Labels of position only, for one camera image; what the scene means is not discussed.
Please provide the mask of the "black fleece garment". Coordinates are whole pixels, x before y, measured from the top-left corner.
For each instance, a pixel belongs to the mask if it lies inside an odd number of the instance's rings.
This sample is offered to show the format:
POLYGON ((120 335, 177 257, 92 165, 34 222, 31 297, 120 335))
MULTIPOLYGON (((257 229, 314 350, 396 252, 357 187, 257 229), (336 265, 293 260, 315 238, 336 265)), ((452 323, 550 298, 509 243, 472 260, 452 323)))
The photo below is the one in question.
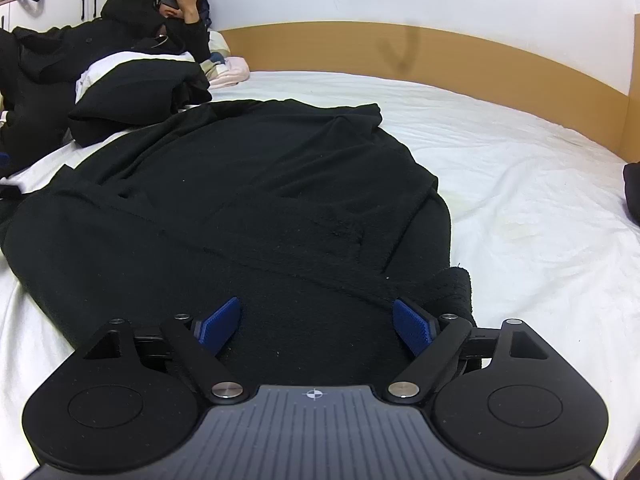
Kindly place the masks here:
POLYGON ((1 205, 1 249, 71 344, 238 298, 221 362, 253 385, 382 385, 410 360, 407 298, 471 314, 437 179, 374 104, 201 105, 1 205))

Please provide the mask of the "black garment pile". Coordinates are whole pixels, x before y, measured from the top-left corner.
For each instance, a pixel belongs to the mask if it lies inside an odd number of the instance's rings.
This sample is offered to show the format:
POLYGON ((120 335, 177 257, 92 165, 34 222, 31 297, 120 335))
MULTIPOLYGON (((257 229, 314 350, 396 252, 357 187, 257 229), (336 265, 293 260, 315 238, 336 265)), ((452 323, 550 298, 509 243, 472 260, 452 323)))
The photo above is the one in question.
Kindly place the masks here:
POLYGON ((189 55, 119 52, 92 63, 79 77, 68 128, 78 144, 89 146, 211 99, 209 81, 189 55))

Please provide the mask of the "pink white pillow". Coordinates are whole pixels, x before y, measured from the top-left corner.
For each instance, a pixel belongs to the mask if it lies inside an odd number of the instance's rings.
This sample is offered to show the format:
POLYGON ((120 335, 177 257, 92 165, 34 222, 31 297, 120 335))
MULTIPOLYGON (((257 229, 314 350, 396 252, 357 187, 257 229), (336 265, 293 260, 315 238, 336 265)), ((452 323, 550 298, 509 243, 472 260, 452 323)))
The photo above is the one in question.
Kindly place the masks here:
POLYGON ((209 29, 208 47, 209 58, 201 64, 201 69, 209 88, 227 88, 250 79, 247 62, 244 58, 231 55, 227 41, 220 32, 209 29))

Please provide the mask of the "black folded garment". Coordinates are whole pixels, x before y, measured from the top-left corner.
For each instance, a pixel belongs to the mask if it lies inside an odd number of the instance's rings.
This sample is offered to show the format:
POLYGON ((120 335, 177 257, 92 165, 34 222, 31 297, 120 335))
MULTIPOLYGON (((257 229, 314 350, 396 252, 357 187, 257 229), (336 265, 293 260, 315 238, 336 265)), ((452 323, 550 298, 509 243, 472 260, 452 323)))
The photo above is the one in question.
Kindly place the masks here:
POLYGON ((640 162, 631 162, 623 169, 624 192, 629 217, 640 224, 640 162))

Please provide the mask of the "wooden headboard panel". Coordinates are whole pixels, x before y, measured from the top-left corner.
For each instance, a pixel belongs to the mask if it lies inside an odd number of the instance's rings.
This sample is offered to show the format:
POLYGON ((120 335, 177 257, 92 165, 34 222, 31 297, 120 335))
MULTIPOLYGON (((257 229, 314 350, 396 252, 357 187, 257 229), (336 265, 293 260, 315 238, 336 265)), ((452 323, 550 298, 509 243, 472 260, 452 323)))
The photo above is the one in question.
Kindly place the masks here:
POLYGON ((292 22, 227 29, 252 70, 334 72, 429 84, 574 129, 639 158, 639 63, 627 92, 507 44, 434 28, 373 22, 292 22))

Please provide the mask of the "person in black hoodie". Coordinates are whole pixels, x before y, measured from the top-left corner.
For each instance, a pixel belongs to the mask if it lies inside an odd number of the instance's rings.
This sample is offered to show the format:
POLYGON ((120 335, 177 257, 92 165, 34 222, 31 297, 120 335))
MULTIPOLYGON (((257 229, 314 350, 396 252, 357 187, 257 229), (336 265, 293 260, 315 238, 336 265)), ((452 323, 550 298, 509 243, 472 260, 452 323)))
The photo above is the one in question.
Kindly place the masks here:
POLYGON ((1 174, 9 177, 63 145, 75 84, 89 66, 124 51, 190 53, 209 58, 207 0, 195 9, 160 0, 106 0, 101 15, 78 26, 1 33, 1 174))

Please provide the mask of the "white cabinet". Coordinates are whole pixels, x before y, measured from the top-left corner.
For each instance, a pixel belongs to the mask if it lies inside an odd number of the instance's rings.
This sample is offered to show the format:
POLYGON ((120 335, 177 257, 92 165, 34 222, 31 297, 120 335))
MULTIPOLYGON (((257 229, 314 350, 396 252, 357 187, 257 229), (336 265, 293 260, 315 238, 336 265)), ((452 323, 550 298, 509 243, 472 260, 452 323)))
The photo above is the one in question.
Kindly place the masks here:
POLYGON ((76 26, 101 15, 106 0, 6 0, 1 3, 1 28, 23 27, 46 32, 51 27, 76 26))

